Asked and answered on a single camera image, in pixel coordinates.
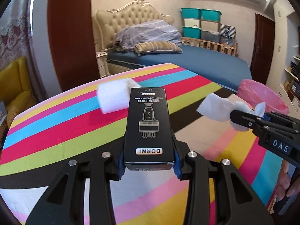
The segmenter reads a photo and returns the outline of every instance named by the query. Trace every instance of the curtain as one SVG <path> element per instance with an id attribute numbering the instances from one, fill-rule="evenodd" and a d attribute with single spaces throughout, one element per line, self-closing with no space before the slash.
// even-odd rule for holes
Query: curtain
<path id="1" fill-rule="evenodd" d="M 25 56 L 33 93 L 38 102 L 47 98 L 32 46 L 32 0 L 12 0 L 0 18 L 0 71 Z"/>

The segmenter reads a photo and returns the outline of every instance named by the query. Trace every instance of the striped pillow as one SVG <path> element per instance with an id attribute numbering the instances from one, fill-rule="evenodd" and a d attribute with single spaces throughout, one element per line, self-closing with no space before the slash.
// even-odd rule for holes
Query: striped pillow
<path id="1" fill-rule="evenodd" d="M 172 42 L 151 41 L 137 43 L 134 46 L 135 52 L 140 56 L 142 54 L 154 53 L 182 53 L 182 50 Z"/>

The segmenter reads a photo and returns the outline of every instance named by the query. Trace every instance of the teal storage bin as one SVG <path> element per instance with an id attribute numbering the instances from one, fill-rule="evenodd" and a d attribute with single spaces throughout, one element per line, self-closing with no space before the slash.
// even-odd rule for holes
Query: teal storage bin
<path id="1" fill-rule="evenodd" d="M 222 13 L 217 10 L 201 9 L 201 19 L 220 22 Z"/>
<path id="2" fill-rule="evenodd" d="M 181 8 L 184 19 L 200 19 L 201 9 L 199 8 Z"/>
<path id="3" fill-rule="evenodd" d="M 183 36 L 190 37 L 195 39 L 201 38 L 201 29 L 199 28 L 192 28 L 192 27 L 182 27 L 183 29 Z"/>

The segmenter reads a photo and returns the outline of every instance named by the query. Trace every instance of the yellow leather chair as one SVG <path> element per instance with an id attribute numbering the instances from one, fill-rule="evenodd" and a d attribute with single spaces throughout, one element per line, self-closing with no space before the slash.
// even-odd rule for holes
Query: yellow leather chair
<path id="1" fill-rule="evenodd" d="M 36 104 L 25 57 L 13 61 L 0 72 L 0 101 L 4 102 L 7 110 L 8 128 L 19 113 Z"/>

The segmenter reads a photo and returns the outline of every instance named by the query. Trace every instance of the trash bin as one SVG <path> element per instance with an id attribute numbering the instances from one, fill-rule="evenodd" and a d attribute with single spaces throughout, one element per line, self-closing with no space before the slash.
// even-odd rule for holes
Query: trash bin
<path id="1" fill-rule="evenodd" d="M 289 107 L 283 102 L 279 95 L 273 90 L 250 79 L 244 79 L 238 88 L 238 97 L 255 107 L 261 102 L 265 102 L 266 112 L 276 112 L 285 115 L 289 114 Z"/>

